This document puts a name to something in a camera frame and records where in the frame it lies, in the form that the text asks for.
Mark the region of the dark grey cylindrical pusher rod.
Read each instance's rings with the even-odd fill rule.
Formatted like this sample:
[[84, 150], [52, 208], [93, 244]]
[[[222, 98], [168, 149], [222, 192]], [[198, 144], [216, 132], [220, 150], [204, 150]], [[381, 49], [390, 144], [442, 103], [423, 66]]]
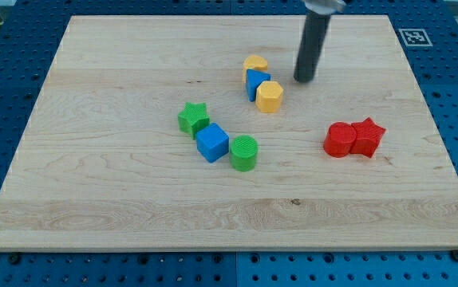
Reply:
[[330, 14], [307, 12], [294, 70], [297, 82], [308, 83], [314, 79], [330, 19]]

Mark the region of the silver metal rod mount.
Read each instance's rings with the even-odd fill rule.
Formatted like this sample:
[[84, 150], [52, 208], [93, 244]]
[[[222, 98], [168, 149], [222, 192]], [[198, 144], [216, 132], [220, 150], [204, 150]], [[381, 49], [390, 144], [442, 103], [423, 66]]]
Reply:
[[344, 0], [304, 0], [306, 8], [320, 15], [342, 12], [346, 7]]

